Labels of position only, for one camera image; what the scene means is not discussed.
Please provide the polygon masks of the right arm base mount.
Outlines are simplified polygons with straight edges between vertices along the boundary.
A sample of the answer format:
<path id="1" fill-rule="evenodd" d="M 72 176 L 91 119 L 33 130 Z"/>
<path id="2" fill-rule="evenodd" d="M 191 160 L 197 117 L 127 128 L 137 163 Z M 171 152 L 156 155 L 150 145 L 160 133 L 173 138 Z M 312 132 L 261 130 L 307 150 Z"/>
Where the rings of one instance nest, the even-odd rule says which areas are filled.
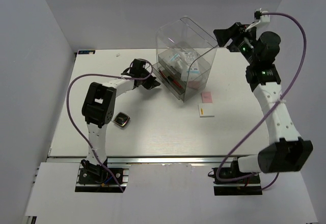
<path id="1" fill-rule="evenodd" d="M 213 190 L 215 196 L 245 196 L 262 195 L 261 181 L 258 175 L 237 181 L 222 182 L 216 178 L 217 167 L 207 174 L 213 179 Z"/>

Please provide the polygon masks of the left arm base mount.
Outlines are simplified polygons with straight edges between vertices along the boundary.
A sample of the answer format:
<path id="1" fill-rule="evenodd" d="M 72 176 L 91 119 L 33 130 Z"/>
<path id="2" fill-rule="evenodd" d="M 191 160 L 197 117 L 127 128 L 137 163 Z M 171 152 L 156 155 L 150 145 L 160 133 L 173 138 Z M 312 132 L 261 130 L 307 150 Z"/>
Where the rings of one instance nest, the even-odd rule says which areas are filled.
<path id="1" fill-rule="evenodd" d="M 101 165 L 93 165 L 83 159 L 80 163 L 75 192 L 88 193 L 122 193 L 128 182 L 128 169 L 109 168 L 111 173 Z"/>

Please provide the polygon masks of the clear acrylic makeup organizer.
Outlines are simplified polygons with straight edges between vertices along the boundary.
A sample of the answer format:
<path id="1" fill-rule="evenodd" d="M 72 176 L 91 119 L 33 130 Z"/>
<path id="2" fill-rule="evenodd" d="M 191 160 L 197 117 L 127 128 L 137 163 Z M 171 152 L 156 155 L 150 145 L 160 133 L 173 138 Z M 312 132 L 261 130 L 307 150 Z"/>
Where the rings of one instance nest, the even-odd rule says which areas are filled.
<path id="1" fill-rule="evenodd" d="M 156 32 L 154 74 L 174 96 L 186 102 L 206 87 L 218 42 L 185 16 Z"/>

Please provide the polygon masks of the clear packet blue label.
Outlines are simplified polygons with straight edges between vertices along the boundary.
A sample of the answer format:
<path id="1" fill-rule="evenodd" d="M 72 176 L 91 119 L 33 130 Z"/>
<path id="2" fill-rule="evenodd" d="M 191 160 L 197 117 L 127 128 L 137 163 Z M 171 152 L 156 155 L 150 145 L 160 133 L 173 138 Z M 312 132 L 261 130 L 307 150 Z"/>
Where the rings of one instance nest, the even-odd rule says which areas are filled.
<path id="1" fill-rule="evenodd" d="M 187 42 L 181 41 L 167 49 L 166 65 L 181 81 L 195 81 L 201 76 L 198 57 L 199 54 Z"/>

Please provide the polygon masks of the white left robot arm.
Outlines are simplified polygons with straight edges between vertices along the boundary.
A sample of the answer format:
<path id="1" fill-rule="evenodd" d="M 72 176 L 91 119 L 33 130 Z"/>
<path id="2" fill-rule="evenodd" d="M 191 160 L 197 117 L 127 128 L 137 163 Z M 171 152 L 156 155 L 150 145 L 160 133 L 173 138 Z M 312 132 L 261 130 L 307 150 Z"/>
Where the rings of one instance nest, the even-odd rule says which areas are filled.
<path id="1" fill-rule="evenodd" d="M 93 82 L 89 86 L 81 112 L 85 117 L 90 142 L 86 161 L 95 165 L 90 171 L 90 177 L 97 183 L 107 179 L 108 171 L 101 165 L 107 160 L 106 129 L 114 115 L 116 98 L 139 86 L 151 90 L 160 85 L 146 69 L 147 64 L 149 62 L 145 59 L 135 59 L 118 78 L 105 83 Z"/>

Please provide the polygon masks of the red lip gloss black cap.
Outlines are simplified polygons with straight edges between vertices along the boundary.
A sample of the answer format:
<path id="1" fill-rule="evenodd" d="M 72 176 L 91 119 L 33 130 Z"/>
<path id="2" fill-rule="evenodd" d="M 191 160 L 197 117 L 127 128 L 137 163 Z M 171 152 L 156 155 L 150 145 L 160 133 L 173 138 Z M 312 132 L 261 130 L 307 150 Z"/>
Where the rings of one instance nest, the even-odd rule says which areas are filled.
<path id="1" fill-rule="evenodd" d="M 173 79 L 172 79 L 170 76 L 166 76 L 166 75 L 164 74 L 164 72 L 163 72 L 161 69 L 159 69 L 158 71 L 159 71 L 161 77 L 162 77 L 162 78 L 163 78 L 167 83 L 172 84 Z"/>

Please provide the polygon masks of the red lip gloss tube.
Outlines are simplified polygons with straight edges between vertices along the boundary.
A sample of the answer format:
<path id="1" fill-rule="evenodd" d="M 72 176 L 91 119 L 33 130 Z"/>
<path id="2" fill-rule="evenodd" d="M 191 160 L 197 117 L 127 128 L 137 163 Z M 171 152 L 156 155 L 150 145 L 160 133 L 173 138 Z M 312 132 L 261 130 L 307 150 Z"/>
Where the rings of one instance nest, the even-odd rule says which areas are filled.
<path id="1" fill-rule="evenodd" d="M 175 80 L 173 77 L 168 76 L 168 80 L 171 83 L 173 83 L 176 87 L 178 87 L 179 89 L 184 89 L 184 87 L 177 80 Z"/>

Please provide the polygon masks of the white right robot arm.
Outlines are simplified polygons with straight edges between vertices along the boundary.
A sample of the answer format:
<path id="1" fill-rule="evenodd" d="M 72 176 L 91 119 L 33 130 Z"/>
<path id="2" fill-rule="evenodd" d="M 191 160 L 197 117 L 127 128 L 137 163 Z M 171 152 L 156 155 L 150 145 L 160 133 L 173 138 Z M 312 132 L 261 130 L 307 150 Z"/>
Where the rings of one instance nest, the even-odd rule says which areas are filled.
<path id="1" fill-rule="evenodd" d="M 281 79 L 274 65 L 281 38 L 274 32 L 256 36 L 256 28 L 236 22 L 227 29 L 213 31 L 220 47 L 240 52 L 249 65 L 246 80 L 259 102 L 267 125 L 269 145 L 256 155 L 232 162 L 230 177 L 243 182 L 249 173 L 297 172 L 313 151 L 310 140 L 303 139 L 287 110 Z"/>

